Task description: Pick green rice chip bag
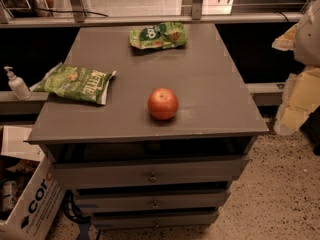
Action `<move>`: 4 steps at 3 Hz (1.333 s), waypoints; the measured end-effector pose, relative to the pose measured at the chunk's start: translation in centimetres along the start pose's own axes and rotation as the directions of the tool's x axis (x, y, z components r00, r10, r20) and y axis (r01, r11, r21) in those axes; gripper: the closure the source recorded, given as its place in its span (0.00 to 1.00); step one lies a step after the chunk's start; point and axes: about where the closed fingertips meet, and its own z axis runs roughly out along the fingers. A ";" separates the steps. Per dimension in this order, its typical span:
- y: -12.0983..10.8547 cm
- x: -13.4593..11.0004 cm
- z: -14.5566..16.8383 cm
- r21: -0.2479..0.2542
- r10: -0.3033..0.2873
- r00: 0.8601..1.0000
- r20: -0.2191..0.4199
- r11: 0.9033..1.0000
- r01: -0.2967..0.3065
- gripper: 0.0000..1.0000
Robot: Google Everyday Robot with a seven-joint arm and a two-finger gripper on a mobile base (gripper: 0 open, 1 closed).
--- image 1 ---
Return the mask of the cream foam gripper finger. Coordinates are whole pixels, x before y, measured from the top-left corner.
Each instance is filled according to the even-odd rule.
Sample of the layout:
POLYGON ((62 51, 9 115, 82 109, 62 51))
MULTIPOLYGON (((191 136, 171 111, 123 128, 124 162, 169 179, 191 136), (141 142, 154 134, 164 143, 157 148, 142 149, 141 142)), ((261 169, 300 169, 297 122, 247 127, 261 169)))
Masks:
POLYGON ((310 114, 320 106, 320 27, 297 23, 276 38, 273 48, 293 51, 296 61, 305 65, 299 74, 290 74, 285 82, 282 103, 274 123, 278 135, 298 131, 310 114))

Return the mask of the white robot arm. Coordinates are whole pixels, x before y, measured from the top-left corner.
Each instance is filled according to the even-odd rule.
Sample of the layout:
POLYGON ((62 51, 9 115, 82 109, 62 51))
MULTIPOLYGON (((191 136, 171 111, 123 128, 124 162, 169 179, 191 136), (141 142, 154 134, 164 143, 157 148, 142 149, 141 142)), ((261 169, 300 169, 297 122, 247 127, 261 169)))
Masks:
POLYGON ((290 74, 286 80, 276 114, 274 131, 288 136, 320 106, 320 0, 312 2, 300 21, 276 38, 272 47, 292 51, 294 59, 304 65, 301 73, 290 74))

